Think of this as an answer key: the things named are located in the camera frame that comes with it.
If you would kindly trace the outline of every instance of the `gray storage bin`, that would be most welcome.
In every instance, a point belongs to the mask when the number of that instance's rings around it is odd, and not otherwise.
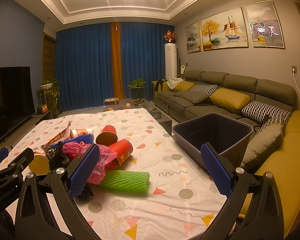
[[[219,155],[238,167],[253,128],[222,114],[211,113],[177,124],[172,131],[176,142],[207,172],[200,155],[202,144],[209,142]]]

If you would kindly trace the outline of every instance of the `orange curtain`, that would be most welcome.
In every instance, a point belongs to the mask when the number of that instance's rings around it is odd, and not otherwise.
[[[114,96],[116,98],[126,98],[122,83],[121,70],[121,24],[111,23],[111,47],[112,47],[112,77]]]

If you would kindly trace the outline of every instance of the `wall outlet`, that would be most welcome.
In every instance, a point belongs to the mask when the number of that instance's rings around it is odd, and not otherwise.
[[[297,67],[296,66],[291,66],[291,72],[293,73],[293,69],[294,69],[294,73],[297,73]]]

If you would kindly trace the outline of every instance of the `white standing air conditioner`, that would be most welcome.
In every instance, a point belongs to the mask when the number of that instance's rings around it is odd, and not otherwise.
[[[164,45],[164,55],[166,62],[166,79],[177,77],[177,45],[167,43]]]

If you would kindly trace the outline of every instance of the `tv stand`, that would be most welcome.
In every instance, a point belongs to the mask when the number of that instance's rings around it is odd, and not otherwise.
[[[38,125],[42,120],[49,119],[53,119],[51,111],[47,111],[44,114],[34,114],[28,121],[8,135],[8,138],[3,143],[2,147],[7,147],[10,151],[30,130],[32,130],[32,128]]]

